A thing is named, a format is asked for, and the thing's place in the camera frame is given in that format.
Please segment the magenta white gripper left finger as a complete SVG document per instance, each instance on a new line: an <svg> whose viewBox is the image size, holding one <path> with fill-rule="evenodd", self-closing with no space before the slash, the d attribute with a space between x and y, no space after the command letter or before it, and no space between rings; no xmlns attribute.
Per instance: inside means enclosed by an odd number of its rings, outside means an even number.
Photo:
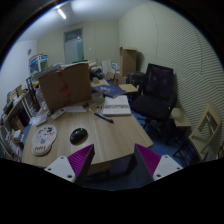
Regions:
<svg viewBox="0 0 224 224"><path fill-rule="evenodd" d="M82 183L87 174L93 157L94 145L86 146L70 156L59 156L45 171L72 183Z"/></svg>

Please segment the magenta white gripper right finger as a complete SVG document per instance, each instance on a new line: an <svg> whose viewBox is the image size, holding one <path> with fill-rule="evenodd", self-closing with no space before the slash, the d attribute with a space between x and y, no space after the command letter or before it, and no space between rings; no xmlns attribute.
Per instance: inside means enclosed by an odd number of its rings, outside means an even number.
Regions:
<svg viewBox="0 0 224 224"><path fill-rule="evenodd" d="M182 166L169 155L160 156L139 144L135 145L134 155L137 163L147 170L154 181L160 180L182 169Z"/></svg>

